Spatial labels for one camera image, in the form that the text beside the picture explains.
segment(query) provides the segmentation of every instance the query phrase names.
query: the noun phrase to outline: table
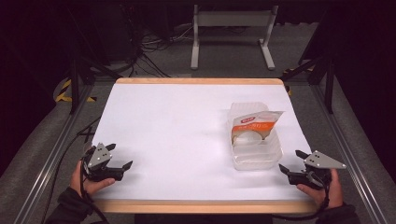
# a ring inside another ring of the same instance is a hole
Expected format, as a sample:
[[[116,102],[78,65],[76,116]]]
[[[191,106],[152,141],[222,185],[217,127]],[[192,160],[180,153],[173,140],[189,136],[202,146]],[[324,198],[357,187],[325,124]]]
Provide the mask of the table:
[[[315,205],[277,165],[233,168],[227,113],[232,102],[263,102],[284,111],[276,124],[283,157],[304,168],[310,153],[283,82],[277,78],[120,78],[95,136],[117,144],[109,167],[133,160],[124,178],[95,195],[103,212],[252,214],[307,213]]]

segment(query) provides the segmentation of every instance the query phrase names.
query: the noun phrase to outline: gray carpet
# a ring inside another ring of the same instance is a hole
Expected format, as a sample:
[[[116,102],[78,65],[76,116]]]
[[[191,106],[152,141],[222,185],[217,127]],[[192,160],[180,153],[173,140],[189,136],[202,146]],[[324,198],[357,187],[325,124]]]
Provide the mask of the gray carpet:
[[[280,77],[283,70],[297,66],[297,62],[304,48],[316,28],[315,24],[284,25],[274,28],[270,39],[276,70],[268,71],[262,57],[257,40],[263,34],[258,28],[247,28],[240,35],[225,29],[209,29],[202,33],[199,69],[190,70],[192,41],[184,39],[173,43],[169,48],[161,51],[147,52],[147,55],[166,74],[173,77]],[[143,61],[137,63],[143,67],[134,67],[133,76],[149,76],[149,71],[156,74]],[[122,73],[127,77],[131,70]],[[96,102],[84,103],[75,125],[66,137],[67,145],[78,131],[98,118],[106,105],[106,99],[111,91],[114,80],[99,77],[90,96],[97,97]],[[291,102],[301,124],[305,137],[313,150],[321,152],[343,161],[336,139],[326,120],[318,100],[314,97],[313,87],[305,82],[305,74],[288,80],[291,89]],[[388,223],[396,219],[393,210],[396,202],[392,196],[396,195],[394,182],[382,166],[375,154],[363,129],[356,120],[342,90],[335,82],[333,95],[334,117],[350,146],[353,155],[364,173],[370,190],[375,196],[383,216]],[[29,195],[36,177],[45,164],[47,157],[57,143],[64,124],[70,119],[71,104],[59,102],[57,106],[42,120],[21,147],[15,159],[9,165],[0,179],[0,223],[13,223],[19,214],[23,203]],[[81,136],[66,153],[57,182],[54,188],[49,213],[56,205],[56,198],[68,186],[69,176],[75,168],[78,158],[82,154],[85,137]],[[339,172],[343,184],[345,201],[356,206],[361,223],[375,223],[372,220],[368,204],[365,204],[362,192],[356,186],[356,180],[348,170]],[[50,183],[53,176],[33,209],[29,221],[39,223],[49,197]],[[133,214],[106,214],[110,223],[134,223]],[[84,223],[99,220],[96,215],[89,217]],[[274,223],[293,223],[275,219]],[[314,220],[298,223],[314,223]]]

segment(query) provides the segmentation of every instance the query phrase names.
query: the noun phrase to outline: wooden table edge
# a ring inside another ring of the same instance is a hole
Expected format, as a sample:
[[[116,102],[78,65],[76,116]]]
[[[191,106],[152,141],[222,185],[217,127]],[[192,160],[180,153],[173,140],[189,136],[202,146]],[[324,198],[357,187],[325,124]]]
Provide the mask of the wooden table edge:
[[[117,84],[232,84],[284,85],[279,78],[217,78],[217,77],[122,77]]]
[[[137,201],[97,200],[96,206],[108,213],[147,214],[306,214],[316,211],[313,201]]]

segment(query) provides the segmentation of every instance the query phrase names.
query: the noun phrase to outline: clear plastic box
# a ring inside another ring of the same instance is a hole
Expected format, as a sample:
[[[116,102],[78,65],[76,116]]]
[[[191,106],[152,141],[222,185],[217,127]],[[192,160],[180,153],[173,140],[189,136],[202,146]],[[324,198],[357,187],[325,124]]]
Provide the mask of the clear plastic box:
[[[254,140],[248,144],[234,144],[231,140],[231,130],[235,118],[268,110],[261,102],[233,103],[228,114],[228,129],[230,145],[233,154],[233,166],[236,170],[265,170],[273,167],[283,156],[283,151],[274,127],[264,140]]]

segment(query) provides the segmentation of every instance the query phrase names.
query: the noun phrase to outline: metal bar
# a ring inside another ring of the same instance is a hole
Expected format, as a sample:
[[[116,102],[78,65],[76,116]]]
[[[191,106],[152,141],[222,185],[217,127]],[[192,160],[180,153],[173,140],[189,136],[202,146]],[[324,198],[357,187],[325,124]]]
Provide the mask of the metal bar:
[[[323,103],[323,92],[320,90],[318,85],[311,86],[311,89],[314,93],[314,96],[317,98],[323,113],[325,114],[327,121],[329,122],[330,126],[332,127],[332,132],[336,138],[336,142],[338,143],[338,148],[341,153],[341,156],[344,159],[345,165],[348,167],[348,171],[350,172],[352,179],[355,183],[355,186],[361,195],[364,205],[367,208],[367,211],[373,221],[374,224],[386,224],[388,223],[382,213],[375,196],[373,195],[370,186],[364,176],[361,168],[359,167],[358,163],[353,156],[353,153],[347,144],[347,140],[345,139],[340,127],[334,117],[328,113],[326,105]]]
[[[47,186],[48,182],[50,181],[50,177],[56,168],[56,164],[59,162],[62,154],[65,151],[64,145],[67,137],[69,136],[71,129],[73,128],[78,114],[81,112],[82,107],[84,106],[85,99],[89,96],[92,90],[92,86],[84,86],[82,90],[82,94],[80,95],[81,104],[78,105],[76,108],[75,113],[70,114],[69,118],[67,119],[60,136],[58,137],[49,157],[47,158],[46,163],[44,164],[41,172],[39,173],[35,183],[26,198],[18,216],[16,217],[14,224],[23,224],[28,223],[30,216],[35,210],[37,203],[43,194],[45,187]]]

